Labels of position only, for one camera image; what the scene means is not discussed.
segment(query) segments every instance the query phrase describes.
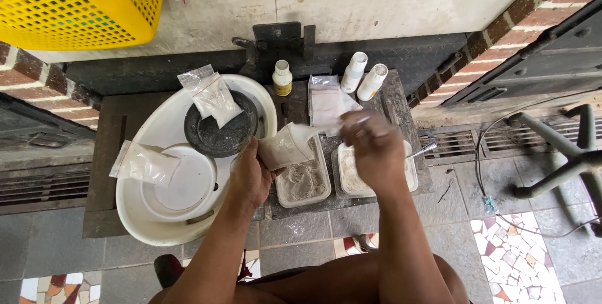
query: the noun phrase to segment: yellow crate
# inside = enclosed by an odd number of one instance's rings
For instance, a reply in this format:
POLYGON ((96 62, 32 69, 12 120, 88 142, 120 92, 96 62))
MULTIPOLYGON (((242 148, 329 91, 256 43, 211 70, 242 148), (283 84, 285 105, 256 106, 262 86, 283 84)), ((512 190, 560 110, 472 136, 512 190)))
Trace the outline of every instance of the yellow crate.
POLYGON ((0 40, 32 50, 92 50, 155 36, 162 0, 0 0, 0 40))

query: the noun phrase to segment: brick wall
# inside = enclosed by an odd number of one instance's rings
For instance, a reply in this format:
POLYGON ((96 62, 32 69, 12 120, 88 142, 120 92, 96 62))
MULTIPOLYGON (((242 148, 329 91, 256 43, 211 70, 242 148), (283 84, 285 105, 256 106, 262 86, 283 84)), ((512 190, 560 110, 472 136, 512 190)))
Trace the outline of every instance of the brick wall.
POLYGON ((484 31, 475 32, 460 51, 463 57, 418 88, 412 108, 434 108, 496 68, 591 0, 515 0, 484 31))
POLYGON ((100 96, 65 77, 59 66, 4 42, 0 42, 0 92, 93 130, 98 126, 100 96))

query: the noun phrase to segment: bottle label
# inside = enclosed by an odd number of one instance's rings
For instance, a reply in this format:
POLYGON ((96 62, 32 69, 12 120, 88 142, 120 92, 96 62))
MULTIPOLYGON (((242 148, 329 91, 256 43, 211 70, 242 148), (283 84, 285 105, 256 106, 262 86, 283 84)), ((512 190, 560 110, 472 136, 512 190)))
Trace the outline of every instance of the bottle label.
POLYGON ((274 90, 276 92, 277 95, 279 96, 286 96, 289 93, 291 93, 291 90, 293 88, 293 83, 289 83, 286 85, 278 85, 276 83, 274 83, 274 90))

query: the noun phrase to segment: white plastic bottle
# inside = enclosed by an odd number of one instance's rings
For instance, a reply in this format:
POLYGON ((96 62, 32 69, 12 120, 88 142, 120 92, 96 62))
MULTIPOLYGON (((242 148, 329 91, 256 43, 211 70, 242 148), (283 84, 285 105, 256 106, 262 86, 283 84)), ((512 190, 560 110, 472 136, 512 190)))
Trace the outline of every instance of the white plastic bottle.
POLYGON ((274 90, 279 96, 286 96, 291 93, 293 88, 293 75, 288 69, 288 62, 280 61, 276 62, 276 69, 272 74, 272 81, 274 81, 274 90))
POLYGON ((389 69, 387 69, 384 64, 374 65, 359 86, 359 89, 357 89, 357 97, 359 100, 371 100, 372 97, 376 95, 376 92, 378 92, 378 89, 380 89, 382 82, 385 80, 385 77, 387 77, 387 73, 389 73, 389 69))
POLYGON ((345 93, 352 93, 357 89, 359 81, 362 80, 364 69, 368 63, 368 56, 363 52, 356 52, 351 57, 349 65, 342 76, 341 90, 345 93))

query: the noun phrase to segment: black bowl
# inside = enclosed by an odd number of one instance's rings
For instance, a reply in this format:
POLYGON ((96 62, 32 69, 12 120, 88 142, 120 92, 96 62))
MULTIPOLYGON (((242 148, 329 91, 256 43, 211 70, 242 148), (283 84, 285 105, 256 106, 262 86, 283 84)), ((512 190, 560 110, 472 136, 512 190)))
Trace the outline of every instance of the black bowl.
POLYGON ((217 122, 212 116, 200 119, 200 112, 194 104, 186 113, 186 140, 190 146, 206 156, 222 158, 239 153, 247 138, 257 131, 258 112, 253 101, 240 92, 230 90, 230 93, 243 112, 221 129, 217 127, 217 122))

